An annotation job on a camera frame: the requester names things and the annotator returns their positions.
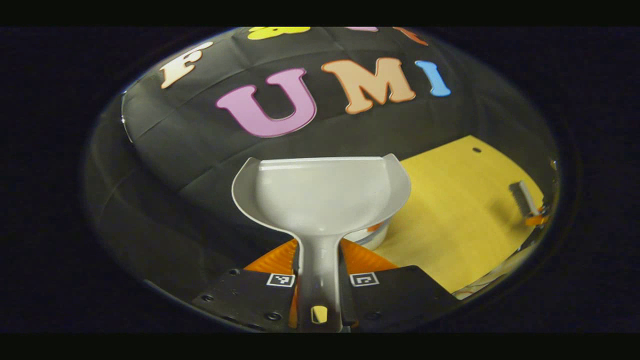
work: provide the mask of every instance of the dustpan handle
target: dustpan handle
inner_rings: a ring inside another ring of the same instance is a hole
[[[298,330],[301,332],[340,332],[340,288],[338,278],[340,239],[315,237],[300,243],[298,270]],[[326,308],[326,322],[315,323],[312,308]]]

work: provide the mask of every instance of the yellow mat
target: yellow mat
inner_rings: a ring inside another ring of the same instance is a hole
[[[542,192],[479,139],[466,136],[402,164],[412,193],[375,251],[397,266],[417,265],[454,292],[500,265],[533,231],[523,224],[509,184],[524,180],[538,207]]]

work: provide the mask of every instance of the letter u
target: letter u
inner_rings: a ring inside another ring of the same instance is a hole
[[[303,68],[277,72],[266,79],[270,85],[279,85],[293,104],[293,113],[282,119],[272,119],[255,100],[257,88],[253,85],[242,86],[216,102],[216,106],[227,109],[251,135],[261,138],[273,138],[300,130],[316,116],[316,102],[311,96],[302,76]]]

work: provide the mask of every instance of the letter m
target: letter m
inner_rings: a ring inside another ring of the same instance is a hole
[[[379,58],[376,61],[376,73],[371,74],[351,60],[337,60],[324,64],[322,70],[331,72],[338,78],[349,100],[346,112],[357,114],[373,107],[373,101],[365,98],[364,92],[381,105],[387,101],[388,89],[391,89],[389,100],[393,102],[409,101],[415,97],[401,64],[395,58]]]

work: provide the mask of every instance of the white dustpan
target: white dustpan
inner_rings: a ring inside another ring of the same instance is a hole
[[[393,155],[258,160],[249,158],[231,187],[236,206],[300,245],[298,329],[339,332],[338,246],[347,234],[393,216],[411,193],[411,181]],[[327,308],[325,323],[312,308]]]

